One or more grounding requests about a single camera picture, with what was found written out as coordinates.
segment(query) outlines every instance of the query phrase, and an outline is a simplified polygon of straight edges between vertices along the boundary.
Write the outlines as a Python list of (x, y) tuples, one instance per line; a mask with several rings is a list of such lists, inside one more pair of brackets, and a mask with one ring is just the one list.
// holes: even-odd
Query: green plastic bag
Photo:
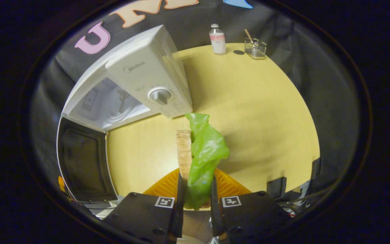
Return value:
[(192, 165), (188, 177), (184, 207), (199, 210), (210, 198), (215, 168), (227, 159), (230, 150), (223, 136), (209, 124), (209, 115), (185, 114), (192, 130)]

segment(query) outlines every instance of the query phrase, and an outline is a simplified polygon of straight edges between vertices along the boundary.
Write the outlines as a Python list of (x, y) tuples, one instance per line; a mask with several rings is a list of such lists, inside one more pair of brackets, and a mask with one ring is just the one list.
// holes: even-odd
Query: white bottle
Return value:
[(210, 40), (212, 41), (213, 52), (215, 54), (226, 53), (225, 34), (219, 29), (218, 24), (212, 24), (213, 28), (210, 33)]

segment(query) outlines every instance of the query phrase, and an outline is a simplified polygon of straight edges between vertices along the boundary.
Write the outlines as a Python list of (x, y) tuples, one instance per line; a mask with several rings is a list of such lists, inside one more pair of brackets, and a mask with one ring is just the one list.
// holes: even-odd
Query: yellow table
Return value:
[[(218, 168), (251, 191), (285, 176), (286, 191), (309, 180), (320, 149), (311, 114), (289, 78), (269, 58), (253, 60), (243, 43), (227, 53), (211, 46), (179, 51), (196, 113), (225, 137), (231, 154)], [(119, 195), (144, 192), (178, 168), (176, 130), (190, 129), (184, 116), (152, 116), (108, 133), (110, 175)]]

